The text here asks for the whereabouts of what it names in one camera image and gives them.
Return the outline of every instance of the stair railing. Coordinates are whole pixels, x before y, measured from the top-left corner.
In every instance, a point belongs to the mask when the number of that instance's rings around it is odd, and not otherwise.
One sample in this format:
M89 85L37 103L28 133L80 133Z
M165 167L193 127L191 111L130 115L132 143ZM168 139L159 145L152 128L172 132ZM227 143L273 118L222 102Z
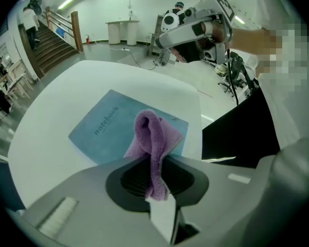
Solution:
M51 23L61 28L66 34L70 35L74 39L77 50L79 52L83 52L78 11L71 13L71 21L58 13L52 12L48 7L46 8L45 14L42 14L41 16L46 19L48 28L50 28Z

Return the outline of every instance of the wooden stair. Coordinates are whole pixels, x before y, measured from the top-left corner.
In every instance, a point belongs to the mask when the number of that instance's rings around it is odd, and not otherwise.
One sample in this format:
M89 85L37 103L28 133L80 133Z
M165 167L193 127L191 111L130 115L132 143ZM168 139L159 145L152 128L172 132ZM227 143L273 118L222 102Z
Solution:
M42 23L40 23L37 36L41 42L37 43L34 53L40 69L45 73L63 60L79 53Z

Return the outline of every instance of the person in white shirt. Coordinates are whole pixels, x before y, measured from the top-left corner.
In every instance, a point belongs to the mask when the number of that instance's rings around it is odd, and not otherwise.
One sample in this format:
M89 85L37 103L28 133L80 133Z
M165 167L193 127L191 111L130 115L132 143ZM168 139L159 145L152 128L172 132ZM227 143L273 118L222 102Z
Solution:
M301 138L309 138L309 31L286 0L257 0L258 30L233 29L227 48L256 55L260 89L203 130L203 159L256 167ZM223 39L219 24L213 37Z
M40 42L37 38L38 27L40 26L36 13L27 7L23 9L23 22L31 49L34 50L36 42Z

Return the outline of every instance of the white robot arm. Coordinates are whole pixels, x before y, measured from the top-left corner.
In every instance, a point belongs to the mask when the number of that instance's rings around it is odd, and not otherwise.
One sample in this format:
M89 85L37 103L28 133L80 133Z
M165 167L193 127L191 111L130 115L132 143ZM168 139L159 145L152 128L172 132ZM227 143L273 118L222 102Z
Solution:
M222 24L225 38L221 43L212 43L209 48L199 48L200 58L217 64L231 61L225 57L224 43L229 42L232 38L231 22L235 14L227 0L204 0L184 13L186 18L182 25L178 25L172 16L165 16L162 29L167 30L156 39L157 46L171 48L203 38L213 42L212 22L217 22Z

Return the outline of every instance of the purple towel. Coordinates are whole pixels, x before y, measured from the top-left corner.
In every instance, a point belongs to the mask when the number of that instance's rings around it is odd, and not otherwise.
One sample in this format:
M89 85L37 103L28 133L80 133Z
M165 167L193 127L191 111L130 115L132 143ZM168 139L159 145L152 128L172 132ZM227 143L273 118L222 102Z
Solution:
M152 110L143 110L135 118L135 136L124 157L140 158L151 155L150 186L146 198L167 200L168 188L161 178L162 161L183 139L164 118Z

